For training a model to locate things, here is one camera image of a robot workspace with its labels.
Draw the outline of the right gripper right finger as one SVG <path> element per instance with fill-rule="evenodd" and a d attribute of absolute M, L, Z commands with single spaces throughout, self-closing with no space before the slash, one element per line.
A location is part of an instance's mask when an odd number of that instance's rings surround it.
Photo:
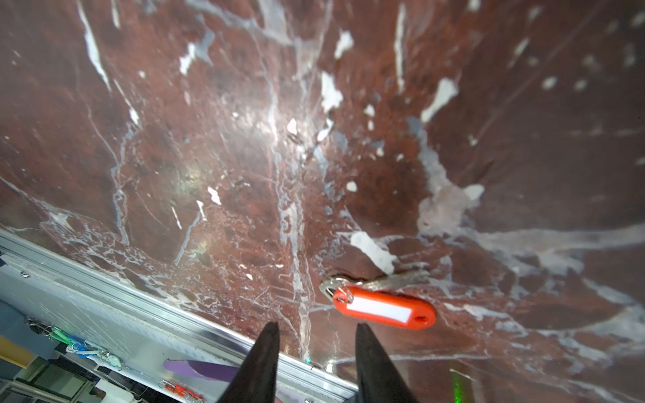
<path fill-rule="evenodd" d="M 357 325 L 355 402 L 418 402 L 378 338 L 366 323 Z"/>

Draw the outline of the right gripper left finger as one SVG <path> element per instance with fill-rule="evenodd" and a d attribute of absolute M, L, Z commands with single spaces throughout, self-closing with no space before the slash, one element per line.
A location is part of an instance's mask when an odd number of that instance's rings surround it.
<path fill-rule="evenodd" d="M 273 403 L 279 354 L 279 325 L 268 322 L 218 402 Z"/>

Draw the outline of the key with red tag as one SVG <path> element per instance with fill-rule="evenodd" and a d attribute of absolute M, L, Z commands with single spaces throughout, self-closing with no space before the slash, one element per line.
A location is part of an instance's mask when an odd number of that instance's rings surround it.
<path fill-rule="evenodd" d="M 319 290 L 346 317 L 390 327 L 423 330 L 435 324 L 435 309 L 430 303 L 402 291 L 408 286 L 425 285 L 430 280 L 432 277 L 426 270 L 408 270 L 375 280 L 337 276 L 323 281 Z"/>

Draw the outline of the purple pink toy shovel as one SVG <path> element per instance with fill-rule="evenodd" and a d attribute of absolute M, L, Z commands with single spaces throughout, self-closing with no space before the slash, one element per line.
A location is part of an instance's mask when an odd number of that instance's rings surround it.
<path fill-rule="evenodd" d="M 167 359 L 164 362 L 164 368 L 174 374 L 226 383 L 230 383 L 239 370 L 238 367 L 224 364 L 176 359 Z"/>

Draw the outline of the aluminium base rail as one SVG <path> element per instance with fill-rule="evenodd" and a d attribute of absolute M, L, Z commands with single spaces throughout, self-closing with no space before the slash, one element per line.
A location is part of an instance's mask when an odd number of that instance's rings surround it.
<path fill-rule="evenodd" d="M 341 402 L 356 385 L 334 374 L 332 365 L 308 360 L 310 325 L 282 286 L 272 287 L 240 266 L 224 280 L 200 285 L 148 275 L 107 272 L 31 243 L 1 234 L 1 297 L 29 319 L 58 327 L 120 358 L 121 374 L 162 390 L 176 383 L 216 401 L 222 381 L 195 379 L 166 369 L 168 360 L 237 366 L 267 322 L 281 326 L 283 352 L 277 391 L 285 402 Z"/>

